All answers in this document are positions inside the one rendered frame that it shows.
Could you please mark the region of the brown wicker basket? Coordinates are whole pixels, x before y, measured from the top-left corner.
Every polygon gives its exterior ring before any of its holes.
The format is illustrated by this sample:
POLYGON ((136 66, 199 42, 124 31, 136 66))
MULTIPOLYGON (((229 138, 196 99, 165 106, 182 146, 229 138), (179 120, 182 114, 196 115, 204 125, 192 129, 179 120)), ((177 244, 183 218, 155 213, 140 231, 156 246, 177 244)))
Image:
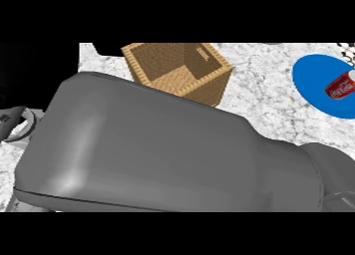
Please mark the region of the brown wicker basket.
POLYGON ((133 43, 122 53, 137 83, 219 105, 233 66, 210 43, 133 43))

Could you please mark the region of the blue round placemat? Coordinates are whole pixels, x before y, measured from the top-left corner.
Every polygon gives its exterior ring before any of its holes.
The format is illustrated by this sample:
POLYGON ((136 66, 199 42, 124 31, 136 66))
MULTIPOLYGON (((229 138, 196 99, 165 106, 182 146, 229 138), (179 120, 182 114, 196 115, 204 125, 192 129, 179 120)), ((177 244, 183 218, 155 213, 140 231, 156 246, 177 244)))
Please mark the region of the blue round placemat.
POLYGON ((355 119, 355 92, 341 100, 332 100, 325 88, 335 78, 353 67, 340 59, 326 55, 307 55, 292 66, 292 82, 307 103, 326 115, 355 119))

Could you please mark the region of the small black object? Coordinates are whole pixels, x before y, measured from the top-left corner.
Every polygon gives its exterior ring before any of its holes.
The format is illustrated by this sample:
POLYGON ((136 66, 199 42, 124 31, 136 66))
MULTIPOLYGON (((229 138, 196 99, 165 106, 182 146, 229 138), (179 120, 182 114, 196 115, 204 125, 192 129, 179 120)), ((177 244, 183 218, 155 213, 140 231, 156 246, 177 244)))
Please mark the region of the small black object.
POLYGON ((128 42, 94 42, 93 45, 102 56, 122 57, 122 48, 128 45, 128 42))

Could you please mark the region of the large dark appliance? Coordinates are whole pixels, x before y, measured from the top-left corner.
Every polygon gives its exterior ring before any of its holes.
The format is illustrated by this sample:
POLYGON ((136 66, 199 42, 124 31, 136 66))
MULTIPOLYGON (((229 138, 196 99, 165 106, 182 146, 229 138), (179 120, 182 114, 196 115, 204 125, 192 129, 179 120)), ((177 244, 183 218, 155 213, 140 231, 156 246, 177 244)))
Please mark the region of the large dark appliance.
POLYGON ((44 110, 78 64, 78 43, 0 43, 0 110, 44 110))

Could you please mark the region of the red soda can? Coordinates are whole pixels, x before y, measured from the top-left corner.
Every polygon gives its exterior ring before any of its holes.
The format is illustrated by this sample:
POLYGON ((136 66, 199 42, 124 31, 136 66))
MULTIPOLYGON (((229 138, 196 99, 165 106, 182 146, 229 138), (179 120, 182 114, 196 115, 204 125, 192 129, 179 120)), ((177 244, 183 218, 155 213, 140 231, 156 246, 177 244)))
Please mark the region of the red soda can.
POLYGON ((341 100, 355 92, 355 70, 344 72, 325 88, 325 94, 332 100, 341 100))

